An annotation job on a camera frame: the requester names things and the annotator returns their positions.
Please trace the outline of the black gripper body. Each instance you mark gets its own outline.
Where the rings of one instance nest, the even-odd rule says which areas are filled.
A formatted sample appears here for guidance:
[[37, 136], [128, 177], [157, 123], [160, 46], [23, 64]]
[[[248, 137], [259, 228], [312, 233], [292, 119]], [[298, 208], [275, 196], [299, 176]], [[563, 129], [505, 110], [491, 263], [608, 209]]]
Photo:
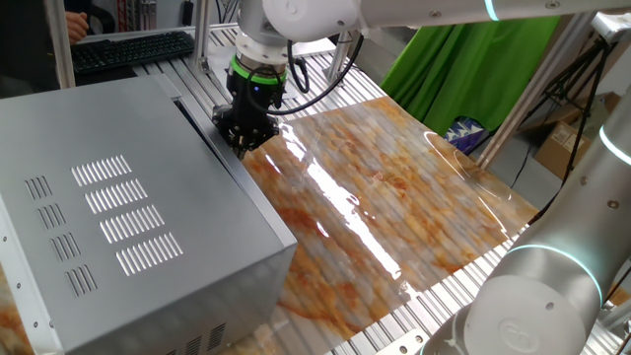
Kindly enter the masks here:
[[265, 113], [272, 106], [280, 106], [285, 88], [285, 78], [247, 77], [234, 72], [228, 75], [227, 89], [233, 95], [231, 117], [238, 127], [266, 127], [278, 122], [273, 115]]

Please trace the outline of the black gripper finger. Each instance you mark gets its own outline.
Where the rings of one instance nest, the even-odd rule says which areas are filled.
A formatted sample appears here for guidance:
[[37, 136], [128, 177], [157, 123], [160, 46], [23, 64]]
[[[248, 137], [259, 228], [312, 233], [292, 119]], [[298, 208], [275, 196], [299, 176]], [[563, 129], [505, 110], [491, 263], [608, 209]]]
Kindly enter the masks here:
[[250, 129], [245, 135], [245, 149], [253, 151], [279, 134], [279, 121], [276, 117], [266, 116], [256, 128]]
[[211, 121], [233, 153], [239, 159], [243, 159], [245, 157], [243, 131], [235, 120], [233, 107], [231, 105], [214, 106]]

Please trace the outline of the person's bare hand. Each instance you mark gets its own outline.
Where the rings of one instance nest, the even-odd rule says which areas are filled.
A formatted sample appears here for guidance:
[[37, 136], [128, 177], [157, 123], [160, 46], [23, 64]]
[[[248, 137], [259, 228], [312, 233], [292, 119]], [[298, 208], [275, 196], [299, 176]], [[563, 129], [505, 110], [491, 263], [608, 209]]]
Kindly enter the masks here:
[[87, 35], [90, 26], [88, 24], [88, 15], [84, 12], [65, 12], [66, 27], [68, 37], [72, 45], [82, 41]]

